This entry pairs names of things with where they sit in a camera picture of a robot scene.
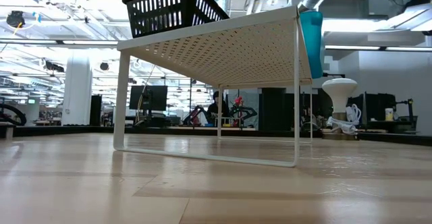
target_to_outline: ceiling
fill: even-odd
[[[231,18],[245,16],[248,8],[257,10],[260,0],[216,0]],[[267,11],[285,7],[289,0],[277,3],[263,0],[260,10]],[[6,22],[12,11],[23,11],[25,26],[15,29]],[[44,39],[44,40],[126,40],[131,32],[126,6],[122,0],[0,0],[0,40]],[[349,45],[417,45],[422,42],[420,32],[392,32],[372,34],[370,32],[326,32],[326,44]],[[44,69],[44,61],[55,63],[67,70],[71,48],[47,47],[43,45],[15,45],[0,43],[0,93],[9,100],[13,96],[38,94],[45,97],[43,103],[60,105],[63,98],[64,73]],[[94,68],[93,94],[103,94],[106,105],[115,103],[119,52],[115,49],[87,49]],[[343,53],[331,52],[336,59]],[[134,62],[131,78],[137,84],[145,83],[151,74],[152,65],[146,61]],[[102,62],[109,70],[100,69]],[[149,80],[153,85],[168,85],[172,93],[168,103],[174,109],[189,111],[190,79],[166,69],[156,67]],[[194,85],[192,105],[208,105],[212,102],[212,89],[200,82]]]

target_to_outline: person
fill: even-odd
[[[219,106],[219,91],[213,93],[213,100],[215,102],[209,106],[209,109],[207,109],[207,115],[210,116],[209,118],[211,118],[212,121],[208,123],[212,123],[214,126],[216,126],[215,123],[217,118],[217,110]],[[223,95],[222,95],[222,117],[229,117],[230,116],[229,112],[230,109],[228,108],[227,103],[225,103],[225,101],[223,100]]]

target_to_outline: black plastic basket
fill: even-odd
[[[215,0],[123,0],[132,37],[228,19]]]

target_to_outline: perforated shelf top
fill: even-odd
[[[300,83],[310,84],[296,7],[126,40],[117,49],[216,87],[286,86],[294,83],[295,24]]]

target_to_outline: computer monitor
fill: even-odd
[[[144,86],[132,86],[130,89],[129,109],[138,109]],[[168,86],[146,86],[140,109],[165,111],[167,108]]]

